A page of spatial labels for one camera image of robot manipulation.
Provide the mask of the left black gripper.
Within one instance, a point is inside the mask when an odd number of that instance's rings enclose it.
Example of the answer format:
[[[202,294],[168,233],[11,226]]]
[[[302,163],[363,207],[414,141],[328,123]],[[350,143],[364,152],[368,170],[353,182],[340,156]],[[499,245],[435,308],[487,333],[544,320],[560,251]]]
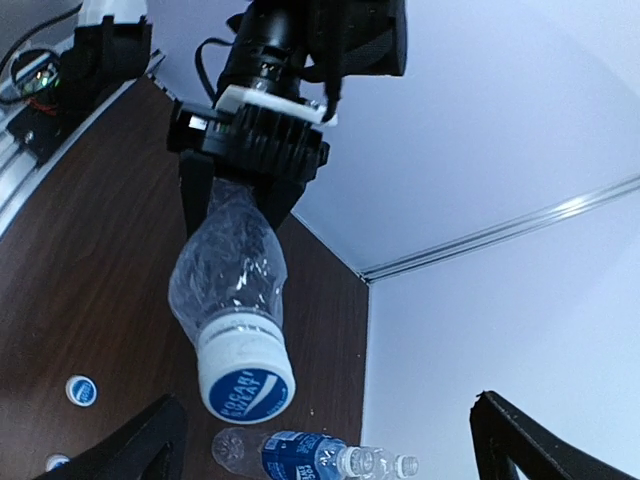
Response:
[[[179,155],[187,238],[207,217],[213,179],[253,186],[256,205],[273,230],[286,220],[325,166],[330,146],[311,123],[265,107],[234,113],[176,101],[167,149]]]

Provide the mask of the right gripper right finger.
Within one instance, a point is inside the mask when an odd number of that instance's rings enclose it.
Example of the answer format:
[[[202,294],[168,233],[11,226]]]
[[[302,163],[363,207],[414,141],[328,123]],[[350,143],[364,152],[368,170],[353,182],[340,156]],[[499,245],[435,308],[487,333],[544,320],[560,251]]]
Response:
[[[577,449],[494,391],[470,411],[479,477],[517,479],[628,479],[629,474]]]

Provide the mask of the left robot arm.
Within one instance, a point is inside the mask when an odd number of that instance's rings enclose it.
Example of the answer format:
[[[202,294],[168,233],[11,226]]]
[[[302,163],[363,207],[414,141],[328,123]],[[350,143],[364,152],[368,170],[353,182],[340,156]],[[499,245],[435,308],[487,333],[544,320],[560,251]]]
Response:
[[[406,70],[402,1],[253,1],[227,26],[234,38],[220,76],[194,59],[208,103],[176,100],[169,121],[188,233],[218,178],[249,186],[278,228],[328,161],[321,129],[337,121],[344,79]]]

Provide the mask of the left aluminium frame post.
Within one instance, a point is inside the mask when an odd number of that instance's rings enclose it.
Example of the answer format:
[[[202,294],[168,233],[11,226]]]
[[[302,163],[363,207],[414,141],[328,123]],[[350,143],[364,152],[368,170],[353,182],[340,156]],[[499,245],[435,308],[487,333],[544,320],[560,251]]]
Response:
[[[639,192],[639,174],[359,273],[366,284],[394,278],[548,228]]]

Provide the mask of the blue label water bottle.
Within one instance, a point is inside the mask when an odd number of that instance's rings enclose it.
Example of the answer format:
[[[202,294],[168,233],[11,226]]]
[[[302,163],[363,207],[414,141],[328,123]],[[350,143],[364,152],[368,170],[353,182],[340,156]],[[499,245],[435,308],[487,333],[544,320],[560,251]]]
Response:
[[[249,479],[412,479],[419,471],[415,456],[320,433],[226,428],[211,453],[228,472]]]

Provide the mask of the bottle white cap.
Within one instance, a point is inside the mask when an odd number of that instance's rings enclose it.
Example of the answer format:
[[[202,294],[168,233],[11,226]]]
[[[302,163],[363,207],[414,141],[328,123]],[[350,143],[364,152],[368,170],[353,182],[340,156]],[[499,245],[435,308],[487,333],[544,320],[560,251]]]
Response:
[[[206,218],[171,274],[168,301],[194,347],[203,404],[223,421],[268,421],[294,397],[283,334],[287,276],[252,189],[214,181]]]

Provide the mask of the white Pocari cap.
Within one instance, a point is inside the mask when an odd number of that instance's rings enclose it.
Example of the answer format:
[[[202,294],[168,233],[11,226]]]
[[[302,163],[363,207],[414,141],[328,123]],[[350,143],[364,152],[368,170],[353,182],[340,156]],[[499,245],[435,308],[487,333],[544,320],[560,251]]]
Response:
[[[45,471],[50,472],[70,462],[70,458],[64,454],[55,453],[46,458]]]
[[[72,404],[82,408],[92,406],[98,398],[95,382],[84,375],[71,376],[65,384],[65,393]]]

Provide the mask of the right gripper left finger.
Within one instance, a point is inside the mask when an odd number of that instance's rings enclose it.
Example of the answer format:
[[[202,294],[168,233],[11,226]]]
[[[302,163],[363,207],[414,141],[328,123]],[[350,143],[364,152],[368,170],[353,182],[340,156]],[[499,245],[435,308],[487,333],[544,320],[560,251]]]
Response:
[[[180,479],[188,419],[165,394],[94,447],[40,475],[55,479]]]

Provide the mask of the aluminium front rail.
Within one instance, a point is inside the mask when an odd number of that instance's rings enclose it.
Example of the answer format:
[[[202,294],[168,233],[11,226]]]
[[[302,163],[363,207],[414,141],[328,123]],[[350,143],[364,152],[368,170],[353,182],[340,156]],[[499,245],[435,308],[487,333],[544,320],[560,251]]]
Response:
[[[1,231],[66,152],[134,82],[118,82],[75,114],[52,116],[27,105],[1,111]]]

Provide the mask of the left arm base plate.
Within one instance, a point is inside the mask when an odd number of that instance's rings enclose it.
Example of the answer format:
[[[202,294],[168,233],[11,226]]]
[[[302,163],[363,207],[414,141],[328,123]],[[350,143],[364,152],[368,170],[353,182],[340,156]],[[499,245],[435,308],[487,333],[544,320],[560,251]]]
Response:
[[[49,48],[18,50],[34,34],[70,16],[67,12],[32,28],[2,58],[1,67],[10,69],[17,90],[1,98],[3,106],[24,103],[48,115],[67,116],[88,109],[108,87],[145,74],[152,25],[144,14],[132,23],[107,15],[97,25],[78,26],[73,46],[61,54]]]

